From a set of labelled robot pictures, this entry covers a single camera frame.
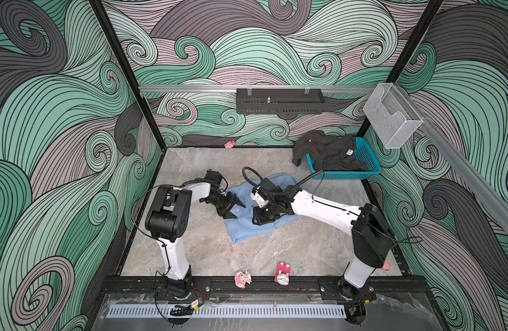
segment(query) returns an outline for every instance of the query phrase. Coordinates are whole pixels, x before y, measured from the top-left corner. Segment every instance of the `teal basket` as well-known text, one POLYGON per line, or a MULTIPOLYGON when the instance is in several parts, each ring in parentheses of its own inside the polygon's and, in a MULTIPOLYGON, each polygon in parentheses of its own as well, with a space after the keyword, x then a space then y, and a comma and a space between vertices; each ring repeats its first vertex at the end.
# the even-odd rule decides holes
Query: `teal basket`
MULTIPOLYGON (((355 158, 359 161, 362 161, 368 165, 368 171, 326 171, 324 172, 325 180, 335 180, 335 181, 350 181, 350 180, 364 180, 372 175, 377 175, 381 173, 381 166, 379 165, 379 161, 372 152, 370 145, 364 138, 355 137, 355 143, 357 145, 357 149, 354 151, 355 158)), ((313 169, 313 165, 315 164, 315 160, 311 159, 308 156, 309 168, 311 169, 311 173, 316 172, 313 169)), ((322 179, 322 174, 318 174, 314 176, 314 179, 319 180, 322 179)))

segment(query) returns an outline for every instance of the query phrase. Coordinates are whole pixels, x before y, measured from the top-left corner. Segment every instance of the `blue towel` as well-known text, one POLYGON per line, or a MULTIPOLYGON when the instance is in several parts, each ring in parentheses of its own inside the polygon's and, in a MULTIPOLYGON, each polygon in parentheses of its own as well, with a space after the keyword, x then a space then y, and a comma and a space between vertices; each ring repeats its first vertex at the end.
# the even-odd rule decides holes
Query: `blue towel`
MULTIPOLYGON (((268 177, 271 182, 275 185, 285 189, 288 185, 294 185, 298 181, 293 177, 287 174, 276 174, 268 177)), ((252 224, 252 214, 253 208, 258 204, 250 197, 252 193, 252 185, 249 183, 244 183, 243 185, 237 186, 235 188, 229 189, 230 192, 237 194, 237 197, 241 202, 247 206, 243 208, 241 206, 235 205, 230 210, 231 213, 237 216, 237 218, 226 219, 224 222, 226 223, 226 228, 234 240, 234 243, 242 242, 246 239, 252 238, 257 235, 266 234, 271 232, 272 230, 280 227, 284 224, 287 224, 292 221, 296 221, 299 219, 300 215, 284 215, 276 222, 272 222, 265 225, 254 225, 252 224)))

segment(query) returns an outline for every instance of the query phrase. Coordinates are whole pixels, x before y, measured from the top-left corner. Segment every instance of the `patterned wall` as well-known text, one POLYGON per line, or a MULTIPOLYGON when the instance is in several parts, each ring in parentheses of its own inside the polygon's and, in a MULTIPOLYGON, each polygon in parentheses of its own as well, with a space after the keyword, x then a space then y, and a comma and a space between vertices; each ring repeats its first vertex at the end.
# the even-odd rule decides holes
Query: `patterned wall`
POLYGON ((160 150, 87 0, 0 1, 0 330, 82 329, 160 150))
MULTIPOLYGON (((458 0, 455 3, 469 3, 458 0)), ((375 85, 427 1, 104 0, 140 84, 375 85)), ((168 145, 292 145, 313 129, 356 134, 367 96, 326 95, 325 112, 239 115, 236 96, 147 95, 168 145)))
MULTIPOLYGON (((400 84, 508 203, 508 1, 439 13, 400 84)), ((508 331, 508 235, 500 220, 422 132, 400 150, 383 149, 373 130, 366 138, 383 167, 370 178, 376 196, 398 238, 423 238, 401 248, 451 329, 508 331)))

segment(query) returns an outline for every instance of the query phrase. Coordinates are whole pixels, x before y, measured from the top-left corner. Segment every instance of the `white mesh basket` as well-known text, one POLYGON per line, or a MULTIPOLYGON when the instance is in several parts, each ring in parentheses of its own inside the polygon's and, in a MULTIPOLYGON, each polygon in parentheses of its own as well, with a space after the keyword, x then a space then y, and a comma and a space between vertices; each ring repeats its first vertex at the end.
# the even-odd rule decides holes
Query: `white mesh basket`
POLYGON ((401 148, 423 123, 419 109, 404 89, 379 83, 366 102, 364 113, 385 148, 401 148))

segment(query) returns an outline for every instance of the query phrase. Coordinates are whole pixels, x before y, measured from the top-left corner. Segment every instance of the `gray floor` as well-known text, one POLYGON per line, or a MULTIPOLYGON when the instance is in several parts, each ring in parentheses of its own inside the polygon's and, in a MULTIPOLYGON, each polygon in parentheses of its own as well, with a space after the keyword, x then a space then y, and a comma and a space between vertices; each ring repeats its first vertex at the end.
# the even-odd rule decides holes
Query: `gray floor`
MULTIPOLYGON (((155 185, 173 184, 204 177, 207 169, 219 171, 229 187, 245 182, 241 169, 250 166, 263 177, 287 173, 298 180, 311 172, 307 162, 295 167, 290 148, 170 148, 158 173, 155 185)), ((302 187, 313 191, 319 181, 310 180, 302 187)), ((142 220, 145 220, 154 191, 150 195, 142 220)), ((336 202, 362 206, 368 202, 360 181, 326 181, 315 195, 336 202)), ((140 228, 145 232, 144 222, 140 228)), ((215 207, 206 203, 191 205, 188 228, 183 236, 186 256, 193 275, 230 276, 237 270, 252 275, 274 275, 276 264, 285 261, 291 275, 342 275, 351 259, 351 237, 330 225, 309 217, 291 222, 264 235, 234 244, 217 215, 215 207)), ((387 261, 390 271, 376 270, 374 275, 401 275, 392 253, 387 261)), ((123 276, 152 276, 164 272, 157 243, 137 232, 125 261, 123 276)))

